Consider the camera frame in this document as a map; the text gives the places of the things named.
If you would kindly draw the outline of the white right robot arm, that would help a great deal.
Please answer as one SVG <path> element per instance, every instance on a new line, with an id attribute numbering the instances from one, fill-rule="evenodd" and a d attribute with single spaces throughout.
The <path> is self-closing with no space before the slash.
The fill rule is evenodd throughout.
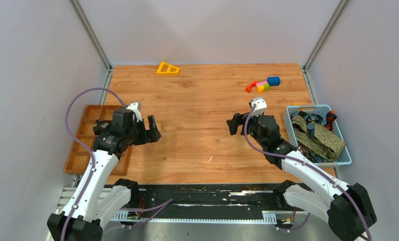
<path id="1" fill-rule="evenodd" d="M 377 216 L 364 186 L 341 181 L 309 161 L 281 137 L 280 127 L 272 115 L 236 113 L 226 123 L 231 135 L 242 127 L 241 134 L 253 149 L 310 188 L 306 190 L 293 181 L 284 181 L 275 189 L 275 207 L 305 210 L 326 222 L 340 240 L 372 239 L 369 228 L 376 224 Z"/>

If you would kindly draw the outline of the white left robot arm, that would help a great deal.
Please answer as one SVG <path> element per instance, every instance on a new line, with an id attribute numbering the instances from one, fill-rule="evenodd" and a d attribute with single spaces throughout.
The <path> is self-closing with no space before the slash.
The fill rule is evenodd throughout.
<path id="1" fill-rule="evenodd" d="M 103 229 L 124 206 L 140 202 L 136 181 L 119 179 L 111 192 L 99 199 L 105 183 L 129 146 L 157 142 L 162 136 L 153 115 L 148 116 L 149 128 L 135 108 L 119 108 L 111 120 L 97 120 L 95 139 L 88 148 L 90 161 L 80 184 L 60 214 L 52 213 L 47 221 L 54 240 L 101 240 Z"/>

